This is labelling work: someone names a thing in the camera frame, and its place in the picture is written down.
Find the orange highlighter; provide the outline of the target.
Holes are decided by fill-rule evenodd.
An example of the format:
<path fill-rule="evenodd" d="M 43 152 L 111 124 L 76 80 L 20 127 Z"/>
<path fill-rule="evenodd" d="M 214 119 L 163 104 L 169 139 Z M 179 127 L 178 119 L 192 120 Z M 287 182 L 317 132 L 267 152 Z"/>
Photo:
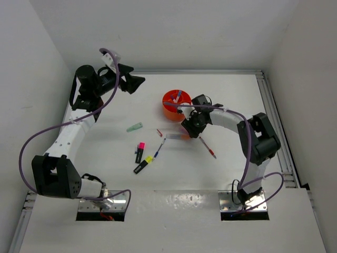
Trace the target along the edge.
<path fill-rule="evenodd" d="M 190 136 L 188 134 L 166 134 L 165 136 L 167 139 L 173 140 L 189 140 Z"/>

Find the pink highlighter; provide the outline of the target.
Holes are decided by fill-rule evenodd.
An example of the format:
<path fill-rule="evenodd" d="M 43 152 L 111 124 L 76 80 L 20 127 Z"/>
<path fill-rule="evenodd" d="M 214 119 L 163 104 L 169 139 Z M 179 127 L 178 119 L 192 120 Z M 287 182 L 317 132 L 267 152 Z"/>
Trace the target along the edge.
<path fill-rule="evenodd" d="M 135 163 L 137 163 L 137 164 L 141 163 L 144 149 L 145 149 L 145 143 L 140 142 L 137 146 Z"/>

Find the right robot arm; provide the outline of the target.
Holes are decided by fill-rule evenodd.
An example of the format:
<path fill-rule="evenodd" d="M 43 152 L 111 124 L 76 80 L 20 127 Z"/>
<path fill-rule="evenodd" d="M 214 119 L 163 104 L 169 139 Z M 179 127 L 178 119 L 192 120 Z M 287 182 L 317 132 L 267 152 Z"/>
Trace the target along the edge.
<path fill-rule="evenodd" d="M 242 113 L 225 109 L 222 104 L 212 104 L 204 94 L 195 97 L 191 104 L 180 104 L 177 111 L 185 117 L 181 125 L 190 138 L 198 138 L 207 125 L 224 127 L 238 134 L 246 162 L 237 185 L 237 197 L 244 205 L 262 192 L 266 167 L 281 148 L 265 113 L 247 118 Z"/>

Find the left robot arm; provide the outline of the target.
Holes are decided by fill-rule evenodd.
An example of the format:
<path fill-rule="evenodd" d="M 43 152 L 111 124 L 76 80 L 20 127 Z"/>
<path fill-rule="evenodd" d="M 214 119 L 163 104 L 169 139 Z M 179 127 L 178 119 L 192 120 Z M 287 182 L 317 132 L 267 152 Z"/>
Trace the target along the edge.
<path fill-rule="evenodd" d="M 81 176 L 73 161 L 86 133 L 100 116 L 102 95 L 115 87 L 132 94 L 145 82 L 144 77 L 131 75 L 132 67 L 118 67 L 120 77 L 108 66 L 95 71 L 91 65 L 82 65 L 76 70 L 70 96 L 70 124 L 63 127 L 44 155 L 36 155 L 32 160 L 38 194 L 67 199 L 102 196 L 105 183 L 88 174 Z"/>

